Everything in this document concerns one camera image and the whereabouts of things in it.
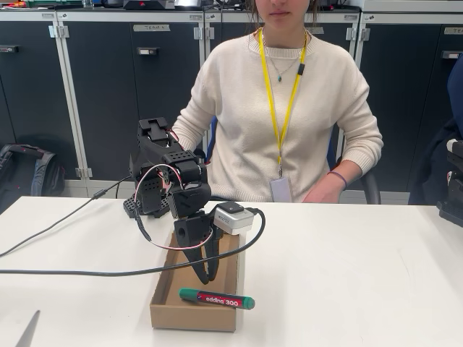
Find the person's left hand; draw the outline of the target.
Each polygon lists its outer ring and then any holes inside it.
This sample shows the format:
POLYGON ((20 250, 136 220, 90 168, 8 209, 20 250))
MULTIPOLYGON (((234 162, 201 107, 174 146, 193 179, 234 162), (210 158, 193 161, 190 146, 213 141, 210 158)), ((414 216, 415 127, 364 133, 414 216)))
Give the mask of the person's left hand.
POLYGON ((338 203, 345 183, 339 177, 329 174, 324 176, 308 191, 303 202, 306 203, 338 203))

